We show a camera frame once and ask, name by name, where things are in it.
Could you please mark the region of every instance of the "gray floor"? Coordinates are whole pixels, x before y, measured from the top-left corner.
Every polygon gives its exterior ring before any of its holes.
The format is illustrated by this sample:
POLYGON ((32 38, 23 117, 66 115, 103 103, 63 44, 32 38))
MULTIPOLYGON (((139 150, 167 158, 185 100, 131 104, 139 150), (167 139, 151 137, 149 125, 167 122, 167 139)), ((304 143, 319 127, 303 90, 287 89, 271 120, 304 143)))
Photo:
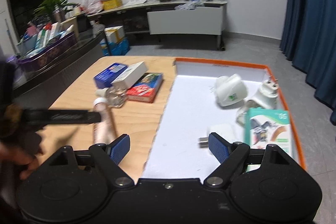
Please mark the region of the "gray floor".
POLYGON ((314 98, 314 89, 305 83, 305 74, 291 66, 278 44, 238 38, 226 39, 226 51, 216 51, 215 37, 206 35, 145 35, 131 39, 127 55, 183 56, 244 61, 268 65, 279 79, 294 117, 308 166, 319 183, 323 200, 315 217, 318 224, 336 223, 336 127, 332 110, 314 98))

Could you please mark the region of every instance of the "blue curtain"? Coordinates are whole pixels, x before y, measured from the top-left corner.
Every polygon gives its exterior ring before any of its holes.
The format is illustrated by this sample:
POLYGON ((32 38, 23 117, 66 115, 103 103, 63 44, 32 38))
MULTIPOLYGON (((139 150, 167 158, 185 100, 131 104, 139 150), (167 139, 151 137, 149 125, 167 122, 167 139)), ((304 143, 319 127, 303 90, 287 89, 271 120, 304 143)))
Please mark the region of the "blue curtain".
MULTIPOLYGON (((336 0, 288 0, 280 49, 307 74, 315 97, 336 107, 336 0)), ((330 121, 336 125, 336 110, 330 121)))

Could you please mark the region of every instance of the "medicine box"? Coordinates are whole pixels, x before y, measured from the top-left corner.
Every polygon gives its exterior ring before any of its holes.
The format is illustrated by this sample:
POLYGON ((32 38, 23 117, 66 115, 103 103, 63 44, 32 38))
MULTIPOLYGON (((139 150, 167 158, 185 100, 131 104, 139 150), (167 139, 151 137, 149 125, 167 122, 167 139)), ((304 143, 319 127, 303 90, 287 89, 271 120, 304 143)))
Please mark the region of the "medicine box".
POLYGON ((107 46, 107 43, 106 43, 105 39, 102 39, 102 40, 99 42, 99 44, 100 44, 100 47, 101 47, 101 50, 102 50, 104 56, 109 56, 109 55, 110 55, 110 52, 109 52, 109 48, 108 48, 108 46, 107 46))
POLYGON ((93 78, 97 88, 104 89, 112 87, 113 80, 126 69, 127 65, 125 64, 114 63, 110 65, 93 78))
POLYGON ((110 43, 119 43, 125 37, 125 31, 123 26, 105 28, 105 35, 110 43))
MULTIPOLYGON (((250 108, 245 115, 245 143, 254 149, 265 149, 276 144, 293 156, 292 131, 288 111, 281 109, 250 108)), ((259 165, 249 166, 249 170, 259 165)))
POLYGON ((60 23, 56 22, 56 23, 52 24, 50 35, 49 35, 49 40, 51 40, 55 36, 57 36, 59 34, 59 31, 60 31, 60 23))
POLYGON ((162 73, 145 73, 127 91, 128 100, 152 103, 162 81, 162 73))
POLYGON ((137 80, 147 71, 145 62, 139 62, 130 65, 123 73, 121 73, 113 82, 112 85, 119 89, 128 90, 137 80))

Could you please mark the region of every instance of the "green plant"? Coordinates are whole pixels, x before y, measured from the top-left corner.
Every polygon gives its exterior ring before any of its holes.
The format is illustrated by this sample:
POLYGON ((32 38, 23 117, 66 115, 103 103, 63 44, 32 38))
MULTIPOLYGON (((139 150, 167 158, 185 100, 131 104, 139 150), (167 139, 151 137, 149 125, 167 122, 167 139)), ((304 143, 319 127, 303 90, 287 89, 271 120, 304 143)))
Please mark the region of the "green plant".
MULTIPOLYGON (((53 16, 53 11, 57 6, 61 9, 66 6, 75 5, 75 3, 69 3, 68 0, 43 0, 43 2, 34 10, 36 16, 48 15, 50 19, 53 16)), ((65 13, 71 11, 71 9, 65 9, 65 13)))

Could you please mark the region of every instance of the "wooden table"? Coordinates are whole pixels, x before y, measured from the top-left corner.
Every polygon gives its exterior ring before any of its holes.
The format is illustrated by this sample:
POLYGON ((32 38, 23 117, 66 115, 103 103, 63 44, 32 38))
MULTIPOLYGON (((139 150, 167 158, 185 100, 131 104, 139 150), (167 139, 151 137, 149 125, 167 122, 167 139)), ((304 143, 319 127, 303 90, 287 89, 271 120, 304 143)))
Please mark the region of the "wooden table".
MULTIPOLYGON (((51 106, 51 108, 92 109, 96 98, 96 87, 93 82, 95 75, 115 62, 131 65, 141 61, 145 61, 148 72, 163 73, 164 81, 154 103, 127 101, 123 107, 113 109, 118 136, 129 134, 131 138, 130 151, 119 166, 135 182, 142 174, 175 78, 173 57, 103 57, 79 76, 51 106)), ((93 144, 92 129, 92 124, 47 126, 40 132, 43 137, 42 147, 45 151, 45 155, 39 158, 40 162, 45 161, 64 145, 71 145, 74 150, 87 150, 93 144)))

